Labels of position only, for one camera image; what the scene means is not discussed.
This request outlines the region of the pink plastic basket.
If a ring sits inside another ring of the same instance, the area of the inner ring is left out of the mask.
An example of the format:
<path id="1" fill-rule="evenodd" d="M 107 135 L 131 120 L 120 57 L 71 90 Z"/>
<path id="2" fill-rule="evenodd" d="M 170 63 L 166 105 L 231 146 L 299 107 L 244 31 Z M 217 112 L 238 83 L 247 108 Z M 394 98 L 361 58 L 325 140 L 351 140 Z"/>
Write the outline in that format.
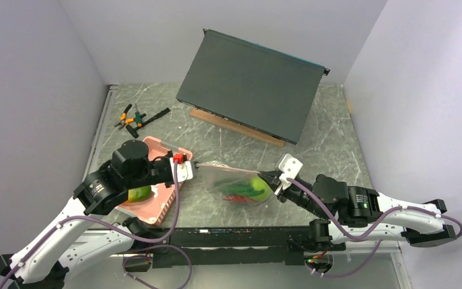
<path id="1" fill-rule="evenodd" d="M 143 139 L 143 142 L 149 147 L 149 160 L 164 156 L 168 151 L 173 151 L 174 154 L 184 154 L 188 160 L 193 158 L 191 151 L 173 146 L 156 137 L 147 136 Z M 138 217 L 149 225 L 159 226 L 165 219 L 170 207 L 175 203 L 175 198 L 174 185 L 170 187 L 166 187 L 165 184 L 153 185 L 149 198 L 142 202 L 119 205 L 116 210 L 130 217 Z"/>

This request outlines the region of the orange green mango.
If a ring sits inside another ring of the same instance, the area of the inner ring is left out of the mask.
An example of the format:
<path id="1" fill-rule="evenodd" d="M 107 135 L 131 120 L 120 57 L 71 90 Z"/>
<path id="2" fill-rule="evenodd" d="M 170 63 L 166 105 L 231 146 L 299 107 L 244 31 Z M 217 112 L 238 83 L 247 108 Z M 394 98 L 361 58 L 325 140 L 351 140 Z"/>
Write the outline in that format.
<path id="1" fill-rule="evenodd" d="M 152 194 L 151 186 L 144 186 L 128 190 L 127 203 L 137 203 L 147 200 Z"/>

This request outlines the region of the long green chili pepper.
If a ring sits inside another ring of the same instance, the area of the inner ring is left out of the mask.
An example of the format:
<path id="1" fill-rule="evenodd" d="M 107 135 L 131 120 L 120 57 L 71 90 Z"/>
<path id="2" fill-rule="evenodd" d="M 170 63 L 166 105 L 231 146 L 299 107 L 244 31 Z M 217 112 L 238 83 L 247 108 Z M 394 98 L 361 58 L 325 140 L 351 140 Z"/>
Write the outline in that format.
<path id="1" fill-rule="evenodd" d="M 212 188 L 228 195 L 250 196 L 253 189 L 250 179 L 225 179 L 212 184 Z"/>

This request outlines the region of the red chili pepper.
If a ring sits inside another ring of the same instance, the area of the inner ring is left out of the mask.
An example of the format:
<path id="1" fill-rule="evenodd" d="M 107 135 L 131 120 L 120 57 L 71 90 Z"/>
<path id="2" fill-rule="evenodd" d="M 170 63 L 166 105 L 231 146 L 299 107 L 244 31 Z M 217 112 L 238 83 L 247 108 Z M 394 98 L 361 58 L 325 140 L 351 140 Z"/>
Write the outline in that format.
<path id="1" fill-rule="evenodd" d="M 238 202 L 238 203 L 247 203 L 251 202 L 252 199 L 250 199 L 248 196 L 243 196 L 243 195 L 228 195 L 223 197 L 224 200 L 230 201 L 230 202 Z"/>

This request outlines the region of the clear zip top bag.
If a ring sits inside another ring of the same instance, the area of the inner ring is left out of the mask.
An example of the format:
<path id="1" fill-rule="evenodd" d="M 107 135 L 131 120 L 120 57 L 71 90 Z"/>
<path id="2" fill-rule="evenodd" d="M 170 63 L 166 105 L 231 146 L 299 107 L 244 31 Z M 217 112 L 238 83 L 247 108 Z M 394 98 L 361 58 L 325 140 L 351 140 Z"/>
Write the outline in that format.
<path id="1" fill-rule="evenodd" d="M 205 190 L 216 199 L 259 205 L 273 195 L 273 190 L 257 170 L 231 167 L 218 161 L 197 163 L 196 169 Z"/>

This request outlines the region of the green lime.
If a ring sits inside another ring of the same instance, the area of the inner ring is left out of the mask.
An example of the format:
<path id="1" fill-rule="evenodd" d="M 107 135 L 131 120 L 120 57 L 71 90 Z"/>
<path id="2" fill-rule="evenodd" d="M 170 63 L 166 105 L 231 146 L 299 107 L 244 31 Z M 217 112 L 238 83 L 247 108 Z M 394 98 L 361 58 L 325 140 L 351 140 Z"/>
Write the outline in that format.
<path id="1" fill-rule="evenodd" d="M 254 201 L 265 201 L 272 194 L 272 189 L 269 187 L 269 185 L 258 176 L 252 177 L 250 179 L 250 186 L 253 189 L 253 192 L 249 198 Z"/>

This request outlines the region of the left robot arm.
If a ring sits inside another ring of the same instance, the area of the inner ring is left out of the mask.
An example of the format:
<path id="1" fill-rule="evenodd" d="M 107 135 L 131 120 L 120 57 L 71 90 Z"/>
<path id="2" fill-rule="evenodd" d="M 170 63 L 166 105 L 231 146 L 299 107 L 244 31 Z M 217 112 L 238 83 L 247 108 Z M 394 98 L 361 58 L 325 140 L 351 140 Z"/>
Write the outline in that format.
<path id="1" fill-rule="evenodd" d="M 104 217 L 128 202 L 133 189 L 161 185 L 179 191 L 181 183 L 195 177 L 192 158 L 190 151 L 167 149 L 152 138 L 124 142 L 85 177 L 59 215 L 30 244 L 0 256 L 0 288 L 62 288 L 69 278 L 110 255 L 166 246 L 173 228 L 153 235 L 138 218 L 114 226 Z M 109 233 L 75 246 L 94 224 L 106 226 Z"/>

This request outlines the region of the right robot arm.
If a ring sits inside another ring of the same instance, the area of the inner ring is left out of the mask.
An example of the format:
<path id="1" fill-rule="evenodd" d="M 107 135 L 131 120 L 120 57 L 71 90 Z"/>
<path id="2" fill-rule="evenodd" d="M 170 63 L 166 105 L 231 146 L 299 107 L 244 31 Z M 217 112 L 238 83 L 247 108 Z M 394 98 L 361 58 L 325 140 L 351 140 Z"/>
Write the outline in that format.
<path id="1" fill-rule="evenodd" d="M 435 199 L 415 204 L 374 189 L 350 186 L 320 174 L 312 185 L 279 170 L 260 172 L 276 198 L 296 204 L 318 218 L 307 241 L 315 250 L 347 241 L 406 241 L 412 247 L 437 247 L 462 236 L 462 223 L 446 215 L 446 204 Z"/>

